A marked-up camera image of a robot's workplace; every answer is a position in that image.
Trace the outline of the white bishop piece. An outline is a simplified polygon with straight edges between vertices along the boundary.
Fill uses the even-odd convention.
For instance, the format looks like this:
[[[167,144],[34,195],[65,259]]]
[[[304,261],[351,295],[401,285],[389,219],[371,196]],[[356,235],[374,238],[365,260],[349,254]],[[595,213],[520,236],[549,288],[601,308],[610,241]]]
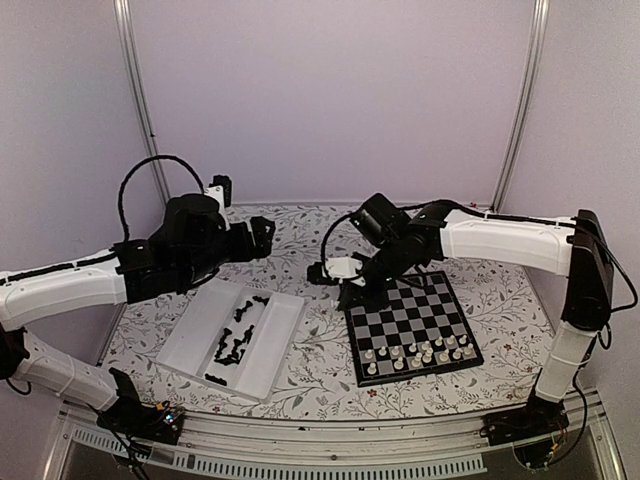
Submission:
[[[422,354],[417,353],[410,362],[410,366],[412,369],[418,369],[422,366]]]

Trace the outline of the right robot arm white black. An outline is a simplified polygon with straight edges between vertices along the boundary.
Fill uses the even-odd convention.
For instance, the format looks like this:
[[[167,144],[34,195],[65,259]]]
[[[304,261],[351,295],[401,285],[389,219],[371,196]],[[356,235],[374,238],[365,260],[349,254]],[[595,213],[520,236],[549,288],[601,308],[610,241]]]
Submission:
[[[321,259],[323,274],[341,285],[341,308],[373,303],[386,283],[416,265],[445,259],[504,262],[565,278],[564,307],[533,389],[536,399],[516,421],[527,436],[554,422],[554,404],[564,398],[596,335],[609,328],[618,311],[612,305],[613,279],[624,270],[594,212],[556,218],[504,215],[441,199],[409,215],[407,208],[376,193],[345,218],[377,251],[367,258]]]

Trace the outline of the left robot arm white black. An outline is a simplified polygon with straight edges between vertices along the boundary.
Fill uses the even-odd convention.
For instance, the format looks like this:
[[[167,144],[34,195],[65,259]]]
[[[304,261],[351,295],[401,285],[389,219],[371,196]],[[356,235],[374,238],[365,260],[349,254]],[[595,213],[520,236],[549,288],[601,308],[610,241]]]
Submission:
[[[148,426],[148,412],[127,374],[93,367],[27,330],[46,317],[97,305],[134,304],[184,294],[212,279],[225,263],[266,258],[275,224],[264,217],[231,223],[223,201],[207,194],[171,199],[147,239],[125,238],[110,249],[1,277],[1,377],[44,386],[84,402],[128,434]]]

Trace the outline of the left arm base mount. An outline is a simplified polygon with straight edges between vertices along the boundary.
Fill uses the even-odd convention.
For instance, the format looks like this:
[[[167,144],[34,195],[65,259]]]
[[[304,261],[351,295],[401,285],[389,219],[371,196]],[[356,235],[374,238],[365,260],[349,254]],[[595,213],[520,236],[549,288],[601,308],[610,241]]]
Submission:
[[[163,401],[145,405],[131,399],[118,399],[113,406],[97,411],[98,425],[125,436],[177,445],[181,436],[185,409]]]

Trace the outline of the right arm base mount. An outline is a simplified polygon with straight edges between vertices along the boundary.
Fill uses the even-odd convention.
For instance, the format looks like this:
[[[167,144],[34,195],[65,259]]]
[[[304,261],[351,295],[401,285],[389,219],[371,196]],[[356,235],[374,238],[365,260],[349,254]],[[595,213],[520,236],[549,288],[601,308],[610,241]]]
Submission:
[[[490,446],[516,443],[516,460],[528,469],[547,467],[565,440],[569,420],[564,402],[532,394],[524,406],[486,414],[479,431]]]

